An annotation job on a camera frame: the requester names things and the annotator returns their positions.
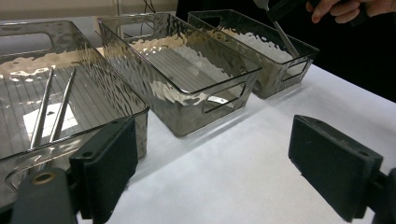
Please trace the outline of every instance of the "white table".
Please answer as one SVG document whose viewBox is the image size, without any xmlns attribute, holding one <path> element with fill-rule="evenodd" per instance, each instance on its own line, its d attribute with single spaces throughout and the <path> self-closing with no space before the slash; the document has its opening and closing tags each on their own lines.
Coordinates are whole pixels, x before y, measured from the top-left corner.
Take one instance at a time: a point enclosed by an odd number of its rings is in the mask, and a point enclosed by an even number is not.
<svg viewBox="0 0 396 224">
<path fill-rule="evenodd" d="M 294 115 L 332 125 L 396 167 L 396 104 L 314 65 L 303 82 L 184 138 L 151 111 L 148 155 L 108 223 L 346 223 L 288 157 Z M 371 223 L 367 209 L 364 219 Z M 81 220 L 79 223 L 92 223 Z"/>
</svg>

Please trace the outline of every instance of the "dark background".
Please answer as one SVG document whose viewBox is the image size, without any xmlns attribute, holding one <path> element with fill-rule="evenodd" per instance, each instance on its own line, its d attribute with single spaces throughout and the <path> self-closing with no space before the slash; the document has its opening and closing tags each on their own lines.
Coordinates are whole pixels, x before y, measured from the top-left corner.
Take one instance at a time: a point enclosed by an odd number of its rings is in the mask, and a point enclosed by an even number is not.
<svg viewBox="0 0 396 224">
<path fill-rule="evenodd" d="M 270 1 L 270 8 L 278 1 Z M 187 21 L 189 11 L 233 9 L 269 26 L 265 11 L 253 0 L 178 0 L 177 17 Z M 314 64 L 334 75 L 396 103 L 396 22 L 393 13 L 372 17 L 352 27 L 326 15 L 318 24 L 302 3 L 278 21 L 288 35 L 320 50 Z"/>
</svg>

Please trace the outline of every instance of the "finger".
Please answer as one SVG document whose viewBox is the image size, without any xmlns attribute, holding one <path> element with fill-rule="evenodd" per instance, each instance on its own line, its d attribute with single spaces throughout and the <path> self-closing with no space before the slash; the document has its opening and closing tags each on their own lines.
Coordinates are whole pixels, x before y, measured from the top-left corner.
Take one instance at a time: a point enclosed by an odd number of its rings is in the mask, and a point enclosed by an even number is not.
<svg viewBox="0 0 396 224">
<path fill-rule="evenodd" d="M 308 12 L 314 11 L 314 7 L 312 6 L 311 2 L 309 2 L 309 1 L 305 3 L 305 8 Z"/>
<path fill-rule="evenodd" d="M 355 19 L 359 15 L 360 12 L 361 11 L 358 8 L 355 9 L 355 10 L 349 11 L 346 14 L 343 14 L 341 16 L 335 17 L 335 22 L 337 22 L 337 23 L 347 23 L 347 22 L 352 21 L 353 19 Z"/>
<path fill-rule="evenodd" d="M 350 11 L 355 10 L 356 8 L 359 8 L 360 5 L 361 5 L 360 2 L 348 1 L 344 4 L 339 4 L 339 5 L 332 7 L 332 9 L 330 10 L 330 14 L 332 14 L 332 16 L 335 16 L 335 17 L 341 16 L 343 14 L 346 14 Z"/>
<path fill-rule="evenodd" d="M 318 23 L 321 18 L 330 11 L 332 6 L 339 1 L 340 0 L 321 0 L 312 13 L 312 22 Z"/>
<path fill-rule="evenodd" d="M 366 13 L 369 17 L 377 16 L 384 13 L 396 11 L 396 2 L 383 1 L 383 2 L 368 2 L 365 4 Z"/>
</svg>

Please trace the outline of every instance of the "metal rod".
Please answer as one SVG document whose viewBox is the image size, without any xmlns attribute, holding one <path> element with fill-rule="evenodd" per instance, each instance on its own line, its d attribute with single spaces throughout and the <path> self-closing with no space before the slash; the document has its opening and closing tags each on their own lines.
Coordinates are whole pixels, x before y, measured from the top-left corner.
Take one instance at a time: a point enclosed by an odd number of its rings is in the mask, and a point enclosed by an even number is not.
<svg viewBox="0 0 396 224">
<path fill-rule="evenodd" d="M 75 75 L 76 75 L 76 67 L 73 68 L 72 74 L 69 78 L 69 81 L 67 82 L 66 89 L 64 90 L 64 98 L 62 99 L 62 103 L 59 108 L 58 115 L 56 116 L 55 123 L 54 123 L 52 131 L 51 131 L 51 135 L 49 138 L 50 142 L 57 140 L 59 138 L 59 136 L 61 135 L 62 126 L 64 125 L 64 116 L 66 114 L 66 109 L 68 106 L 69 96 L 70 96 L 70 92 L 72 89 L 72 84 L 73 84 Z M 50 165 L 50 161 L 44 162 L 38 166 L 37 170 L 42 171 L 42 170 L 46 169 L 47 167 L 49 167 L 49 165 Z"/>
<path fill-rule="evenodd" d="M 274 21 L 273 24 L 274 24 L 275 28 L 277 29 L 277 32 L 279 33 L 280 38 L 282 38 L 283 43 L 286 45 L 286 48 L 290 52 L 291 57 L 293 57 L 293 59 L 300 57 L 300 54 L 298 53 L 297 49 L 293 46 L 293 44 L 291 44 L 288 36 L 285 34 L 285 32 L 283 32 L 282 28 L 277 23 L 277 21 Z"/>
<path fill-rule="evenodd" d="M 40 145 L 41 137 L 44 130 L 44 122 L 47 113 L 47 106 L 50 98 L 50 86 L 53 78 L 53 68 L 49 70 L 49 79 L 47 80 L 46 89 L 44 90 L 43 100 L 41 102 L 40 109 L 38 110 L 37 120 L 35 122 L 35 129 L 32 134 L 32 141 L 30 143 L 30 149 Z"/>
</svg>

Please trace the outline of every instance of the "gray transparent storage bin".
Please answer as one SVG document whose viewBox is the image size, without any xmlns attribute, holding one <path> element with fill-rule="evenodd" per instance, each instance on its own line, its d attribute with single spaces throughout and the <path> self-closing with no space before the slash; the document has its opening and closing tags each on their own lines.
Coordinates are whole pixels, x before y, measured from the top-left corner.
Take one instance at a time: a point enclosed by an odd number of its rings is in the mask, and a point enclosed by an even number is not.
<svg viewBox="0 0 396 224">
<path fill-rule="evenodd" d="M 191 11 L 188 23 L 262 65 L 253 93 L 262 99 L 300 83 L 318 49 L 289 36 L 293 59 L 277 30 L 230 9 Z"/>
<path fill-rule="evenodd" d="M 39 145 L 31 148 L 37 111 L 51 67 L 54 68 L 54 76 L 49 89 L 43 138 Z M 59 150 L 46 147 L 39 155 L 34 155 L 33 152 L 49 143 L 65 86 L 74 68 L 76 75 L 64 125 L 56 139 Z M 64 141 L 76 135 L 78 137 L 74 139 L 80 141 L 111 120 L 128 115 L 135 116 L 139 158 L 147 152 L 148 104 L 114 71 L 71 21 L 0 26 L 0 107 L 2 181 L 16 168 L 3 164 L 12 155 L 30 151 L 25 155 L 30 166 L 38 165 L 38 161 L 53 160 L 53 166 L 67 167 L 67 155 L 78 147 L 67 147 Z M 7 197 L 4 186 L 0 184 L 0 205 Z"/>
<path fill-rule="evenodd" d="M 243 107 L 261 70 L 168 13 L 98 22 L 106 59 L 177 137 Z M 145 35 L 126 34 L 143 24 L 151 27 Z"/>
</svg>

